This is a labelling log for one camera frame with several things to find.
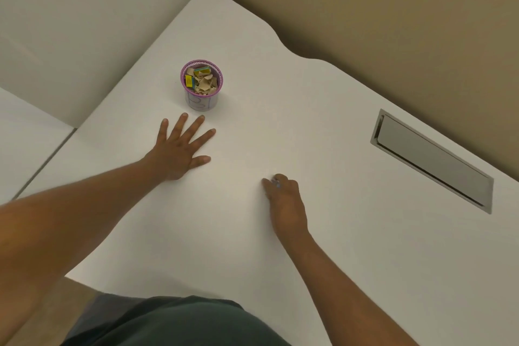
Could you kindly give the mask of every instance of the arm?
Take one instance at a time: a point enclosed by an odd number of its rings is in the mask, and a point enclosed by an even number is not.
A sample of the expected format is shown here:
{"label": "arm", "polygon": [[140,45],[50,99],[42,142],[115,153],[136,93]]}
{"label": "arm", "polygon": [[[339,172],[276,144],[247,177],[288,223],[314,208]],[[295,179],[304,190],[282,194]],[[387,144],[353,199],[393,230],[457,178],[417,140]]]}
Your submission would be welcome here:
{"label": "arm", "polygon": [[141,198],[211,160],[193,154],[215,130],[189,143],[204,117],[182,134],[186,120],[182,114],[169,138],[163,120],[155,146],[135,163],[0,206],[0,344]]}
{"label": "arm", "polygon": [[262,181],[272,226],[308,287],[333,346],[417,346],[316,244],[297,182],[282,174],[275,179],[279,188]]}

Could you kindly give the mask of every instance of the gray rectangular panel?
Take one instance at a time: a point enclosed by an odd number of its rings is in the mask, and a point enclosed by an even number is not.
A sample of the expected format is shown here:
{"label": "gray rectangular panel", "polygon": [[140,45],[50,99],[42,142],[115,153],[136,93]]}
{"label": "gray rectangular panel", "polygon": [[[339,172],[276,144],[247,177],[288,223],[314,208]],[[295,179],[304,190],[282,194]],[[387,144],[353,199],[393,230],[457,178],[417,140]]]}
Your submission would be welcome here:
{"label": "gray rectangular panel", "polygon": [[383,110],[372,144],[491,213],[493,178]]}

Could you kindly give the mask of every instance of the purple rim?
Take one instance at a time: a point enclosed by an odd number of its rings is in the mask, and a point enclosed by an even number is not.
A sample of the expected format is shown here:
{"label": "purple rim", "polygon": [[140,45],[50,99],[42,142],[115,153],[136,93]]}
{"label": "purple rim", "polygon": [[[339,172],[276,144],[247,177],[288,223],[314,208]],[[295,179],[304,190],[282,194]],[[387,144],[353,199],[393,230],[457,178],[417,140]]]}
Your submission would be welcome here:
{"label": "purple rim", "polygon": [[[192,66],[192,65],[196,65],[196,64],[200,64],[200,65],[204,65],[204,64],[207,64],[207,65],[210,65],[211,67],[214,67],[216,70],[217,70],[217,73],[218,73],[218,77],[219,77],[219,80],[218,80],[218,88],[217,88],[217,91],[214,92],[213,94],[211,95],[198,95],[196,94],[195,92],[193,91],[190,91],[187,87],[186,87],[186,82],[184,80],[184,77],[186,75],[186,71],[187,71],[187,68]],[[218,68],[217,65],[215,65],[213,62],[210,62],[210,61],[206,61],[204,59],[195,59],[194,61],[190,61],[188,63],[186,63],[184,65],[184,67],[182,68],[182,70],[180,70],[180,82],[182,82],[182,86],[184,87],[184,89],[190,94],[190,95],[193,95],[193,96],[196,96],[196,97],[201,97],[201,98],[208,98],[208,97],[213,97],[214,95],[217,95],[220,91],[220,89],[222,89],[222,87],[224,86],[224,75],[222,74],[222,71]]]}

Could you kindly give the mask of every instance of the person's left hand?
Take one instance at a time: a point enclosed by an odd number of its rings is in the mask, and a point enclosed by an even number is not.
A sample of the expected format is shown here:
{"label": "person's left hand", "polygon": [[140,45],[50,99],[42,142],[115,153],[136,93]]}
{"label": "person's left hand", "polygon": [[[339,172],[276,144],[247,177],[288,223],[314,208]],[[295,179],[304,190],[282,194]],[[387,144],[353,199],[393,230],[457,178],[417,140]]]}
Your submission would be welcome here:
{"label": "person's left hand", "polygon": [[182,129],[187,120],[187,113],[183,113],[178,118],[173,127],[169,138],[167,137],[168,120],[162,120],[157,136],[157,142],[153,149],[146,154],[143,160],[150,162],[153,167],[163,173],[165,180],[180,179],[192,168],[202,166],[211,161],[209,156],[193,155],[204,145],[214,134],[216,129],[211,129],[198,137],[193,142],[193,138],[198,128],[203,124],[205,117],[199,116],[193,124],[182,134]]}

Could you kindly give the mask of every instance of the right arm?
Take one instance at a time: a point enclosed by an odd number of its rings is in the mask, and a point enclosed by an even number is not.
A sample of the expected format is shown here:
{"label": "right arm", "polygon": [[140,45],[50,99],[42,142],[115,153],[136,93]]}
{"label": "right arm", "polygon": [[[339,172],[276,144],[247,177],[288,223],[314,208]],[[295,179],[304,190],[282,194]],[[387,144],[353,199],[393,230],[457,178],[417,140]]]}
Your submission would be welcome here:
{"label": "right arm", "polygon": [[308,231],[299,186],[282,174],[263,179],[270,219],[305,282],[333,346],[417,346],[326,255]]}

